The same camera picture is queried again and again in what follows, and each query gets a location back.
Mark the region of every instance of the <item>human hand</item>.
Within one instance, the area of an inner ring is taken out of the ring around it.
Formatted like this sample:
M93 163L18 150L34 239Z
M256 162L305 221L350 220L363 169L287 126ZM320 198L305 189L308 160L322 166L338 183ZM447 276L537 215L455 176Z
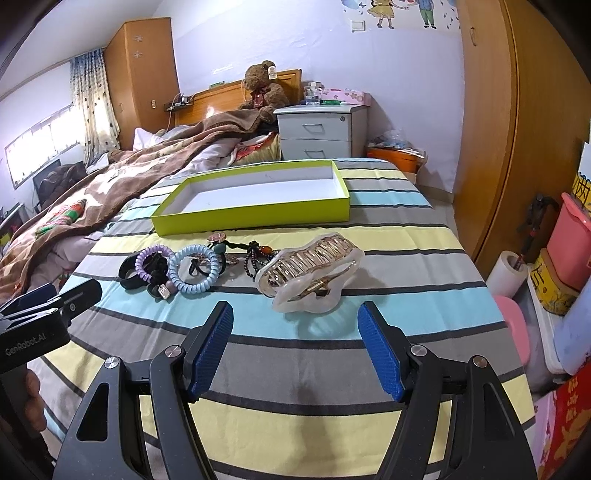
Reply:
M42 432L47 428L47 420L44 415L45 402L41 398L41 395L39 395L39 391L41 390L39 377L32 370L27 370L25 386L30 397L25 404L25 417L31 422L34 430Z

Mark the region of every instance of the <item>teddy bear's head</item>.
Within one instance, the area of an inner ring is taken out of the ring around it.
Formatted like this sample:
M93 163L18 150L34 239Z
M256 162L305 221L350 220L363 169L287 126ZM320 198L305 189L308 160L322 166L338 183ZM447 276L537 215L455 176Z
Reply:
M269 60L263 63L249 67L244 75L244 86L251 92L271 84L269 80L269 67L274 67L275 64Z

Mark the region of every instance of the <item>yellow dress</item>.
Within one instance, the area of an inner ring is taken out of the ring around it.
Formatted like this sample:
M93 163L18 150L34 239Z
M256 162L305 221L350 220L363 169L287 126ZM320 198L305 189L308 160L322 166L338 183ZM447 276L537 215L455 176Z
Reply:
M375 7L370 8L368 13L374 17L394 18L394 10L390 6L390 0L377 0Z

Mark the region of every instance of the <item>drawer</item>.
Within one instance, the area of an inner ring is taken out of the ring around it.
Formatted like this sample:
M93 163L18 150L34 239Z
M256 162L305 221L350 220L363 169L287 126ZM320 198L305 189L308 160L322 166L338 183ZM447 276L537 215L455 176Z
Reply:
M281 152L284 160L351 158L351 142L281 139Z
M287 113L278 119L281 138L351 140L351 115L347 113Z

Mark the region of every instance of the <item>green box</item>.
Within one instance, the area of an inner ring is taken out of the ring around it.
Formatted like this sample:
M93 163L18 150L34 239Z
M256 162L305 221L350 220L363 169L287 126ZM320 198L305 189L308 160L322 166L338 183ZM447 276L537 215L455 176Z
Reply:
M160 236L346 222L349 202L332 160L282 161L189 177L151 219Z

